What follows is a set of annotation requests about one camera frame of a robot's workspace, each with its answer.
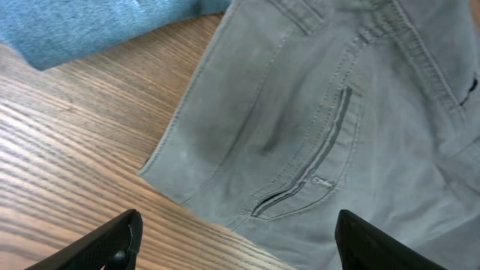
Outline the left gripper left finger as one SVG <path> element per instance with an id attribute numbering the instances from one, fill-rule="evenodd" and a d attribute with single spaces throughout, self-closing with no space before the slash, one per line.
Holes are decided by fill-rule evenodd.
<path id="1" fill-rule="evenodd" d="M 26 270 L 135 270 L 143 219 L 129 209 Z"/>

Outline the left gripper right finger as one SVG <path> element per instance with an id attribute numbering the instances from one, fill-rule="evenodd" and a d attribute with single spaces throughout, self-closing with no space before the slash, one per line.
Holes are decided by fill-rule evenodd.
<path id="1" fill-rule="evenodd" d="M 346 209 L 334 237 L 343 270 L 446 270 Z"/>

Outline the grey shorts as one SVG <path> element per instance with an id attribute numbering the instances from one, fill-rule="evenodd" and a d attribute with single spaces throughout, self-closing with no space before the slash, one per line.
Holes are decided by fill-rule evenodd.
<path id="1" fill-rule="evenodd" d="M 348 209 L 479 267 L 468 1 L 234 1 L 140 175 L 297 269 L 339 269 Z"/>

